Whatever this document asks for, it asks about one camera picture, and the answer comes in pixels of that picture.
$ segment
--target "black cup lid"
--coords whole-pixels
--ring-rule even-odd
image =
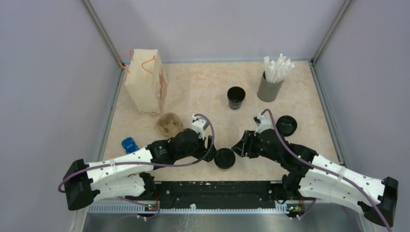
[[[283,136],[291,136],[296,131],[297,122],[292,116],[284,115],[278,119],[276,127]]]
[[[232,102],[242,102],[245,99],[245,91],[239,86],[231,87],[228,90],[228,99]]]
[[[229,169],[235,164],[235,154],[231,149],[221,148],[214,161],[220,169]]]

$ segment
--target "blue toy car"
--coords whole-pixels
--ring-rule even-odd
[[[135,144],[134,139],[132,139],[131,137],[128,137],[126,139],[124,139],[121,143],[122,147],[125,149],[125,152],[127,154],[138,151],[139,148],[137,146],[137,144]]]

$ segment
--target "table surface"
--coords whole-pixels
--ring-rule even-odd
[[[242,137],[245,130],[255,130],[253,117],[263,109],[272,110],[275,119],[282,115],[294,117],[296,132],[287,137],[290,143],[301,144],[316,150],[329,160],[338,162],[322,105],[307,61],[295,62],[295,68],[285,79],[275,101],[262,102],[256,96],[263,62],[232,63],[175,63],[164,64],[168,79],[164,113],[177,114],[185,128],[191,124],[193,113],[207,116],[215,128],[215,147],[230,148]],[[117,105],[104,152],[104,160],[125,155],[122,140],[132,137],[139,148],[155,140],[166,139],[157,129],[157,117],[141,116],[124,87],[120,89]],[[246,97],[239,110],[228,106],[227,91],[240,86]],[[194,161],[188,157],[177,164]],[[287,171],[278,163],[259,157],[236,156],[235,165],[220,170],[215,163],[200,162],[183,168],[161,168],[152,171],[160,181],[224,181],[224,180],[281,180]]]

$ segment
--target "paper bag handle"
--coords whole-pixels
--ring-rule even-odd
[[[144,68],[144,64],[146,64],[146,63],[148,63],[152,60],[155,60],[155,56],[152,59],[149,59],[149,60],[147,60],[147,61],[145,61],[144,63],[141,64],[141,68],[143,68],[145,71],[149,72],[150,74],[152,74],[152,72],[150,70]]]
[[[130,51],[126,51],[126,52],[124,52],[123,54],[119,55],[117,61],[118,61],[118,64],[119,64],[121,67],[123,67],[125,70],[128,71],[128,73],[130,73],[130,70],[128,70],[128,68],[127,68],[126,66],[122,65],[122,63],[121,63],[121,57],[124,56],[126,53],[129,53],[129,54],[130,54],[130,57],[131,57],[131,60],[134,61],[134,59],[132,58],[131,50],[130,50]]]

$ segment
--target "paper bag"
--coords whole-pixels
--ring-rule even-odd
[[[134,49],[131,58],[125,87],[140,114],[160,115],[168,83],[158,50]]]

